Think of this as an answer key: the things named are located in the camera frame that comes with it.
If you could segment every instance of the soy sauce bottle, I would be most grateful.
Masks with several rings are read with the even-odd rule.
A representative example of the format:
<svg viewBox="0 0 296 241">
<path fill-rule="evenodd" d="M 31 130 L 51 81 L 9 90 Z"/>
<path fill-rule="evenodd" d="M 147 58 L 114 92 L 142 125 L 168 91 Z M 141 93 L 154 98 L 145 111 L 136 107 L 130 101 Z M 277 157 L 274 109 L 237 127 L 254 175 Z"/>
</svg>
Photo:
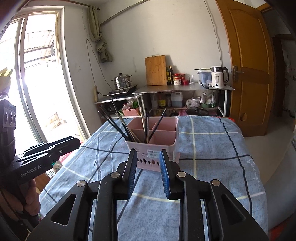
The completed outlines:
<svg viewBox="0 0 296 241">
<path fill-rule="evenodd" d="M 170 75 L 170 84 L 173 85 L 174 84 L 174 71 L 173 71 L 171 65 L 170 65 L 169 75 Z"/>
<path fill-rule="evenodd" d="M 167 85 L 170 85 L 170 73 L 169 73 L 169 68 L 166 66 L 166 72 L 167 72 Z"/>
</svg>

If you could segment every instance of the green container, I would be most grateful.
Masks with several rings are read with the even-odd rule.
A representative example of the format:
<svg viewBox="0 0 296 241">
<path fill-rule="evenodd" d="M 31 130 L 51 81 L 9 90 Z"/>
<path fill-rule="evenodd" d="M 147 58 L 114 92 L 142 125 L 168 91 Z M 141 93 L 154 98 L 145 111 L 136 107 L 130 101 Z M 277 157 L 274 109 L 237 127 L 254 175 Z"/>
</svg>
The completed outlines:
<svg viewBox="0 0 296 241">
<path fill-rule="evenodd" d="M 210 108 L 211 105 L 210 104 L 201 104 L 202 108 Z"/>
</svg>

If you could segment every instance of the door handle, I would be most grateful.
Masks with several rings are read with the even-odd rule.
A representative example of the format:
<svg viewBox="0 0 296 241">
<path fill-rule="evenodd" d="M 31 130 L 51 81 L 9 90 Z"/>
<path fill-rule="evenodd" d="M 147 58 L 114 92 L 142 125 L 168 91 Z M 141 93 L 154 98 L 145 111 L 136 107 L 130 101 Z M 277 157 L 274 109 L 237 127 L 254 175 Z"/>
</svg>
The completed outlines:
<svg viewBox="0 0 296 241">
<path fill-rule="evenodd" d="M 233 72 L 233 80 L 238 81 L 239 80 L 239 75 L 238 74 L 243 74 L 243 71 L 238 71 L 237 70 L 237 65 L 234 65 L 232 67 L 232 72 Z"/>
</svg>

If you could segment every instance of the pot lid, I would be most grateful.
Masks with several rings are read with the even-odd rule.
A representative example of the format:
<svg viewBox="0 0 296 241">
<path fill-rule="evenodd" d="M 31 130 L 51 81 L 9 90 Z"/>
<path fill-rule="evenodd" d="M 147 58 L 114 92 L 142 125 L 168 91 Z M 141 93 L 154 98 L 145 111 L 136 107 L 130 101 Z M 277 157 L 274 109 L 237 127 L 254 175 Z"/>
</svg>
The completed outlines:
<svg viewBox="0 0 296 241">
<path fill-rule="evenodd" d="M 188 108 L 185 112 L 187 115 L 209 115 L 209 112 L 207 110 L 201 109 L 199 107 Z"/>
<path fill-rule="evenodd" d="M 194 69 L 194 70 L 197 70 L 198 72 L 212 72 L 211 69 Z"/>
<path fill-rule="evenodd" d="M 116 76 L 114 78 L 114 80 L 117 80 L 117 79 L 122 79 L 122 78 L 127 78 L 129 75 L 128 74 L 122 74 L 122 73 L 119 73 L 118 76 Z"/>
</svg>

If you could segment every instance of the blue gripper pad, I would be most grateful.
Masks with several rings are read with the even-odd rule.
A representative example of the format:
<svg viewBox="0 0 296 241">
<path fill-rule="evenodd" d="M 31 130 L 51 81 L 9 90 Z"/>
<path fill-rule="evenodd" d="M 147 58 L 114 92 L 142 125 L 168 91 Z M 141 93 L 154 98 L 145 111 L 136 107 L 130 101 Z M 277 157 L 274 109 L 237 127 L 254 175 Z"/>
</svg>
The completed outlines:
<svg viewBox="0 0 296 241">
<path fill-rule="evenodd" d="M 165 195 L 167 196 L 167 199 L 169 199 L 170 196 L 170 178 L 168 174 L 168 168 L 171 168 L 170 163 L 167 161 L 170 161 L 168 158 L 168 154 L 166 150 L 161 150 L 159 155 L 159 162 L 160 162 L 160 171 L 161 171 L 161 178 L 163 180 L 163 189 L 165 191 Z"/>
<path fill-rule="evenodd" d="M 130 165 L 130 172 L 128 175 L 128 199 L 131 198 L 133 189 L 134 189 L 134 181 L 136 176 L 136 169 L 137 169 L 137 152 L 135 150 L 130 151 L 130 155 L 128 156 L 128 162 L 131 163 Z"/>
</svg>

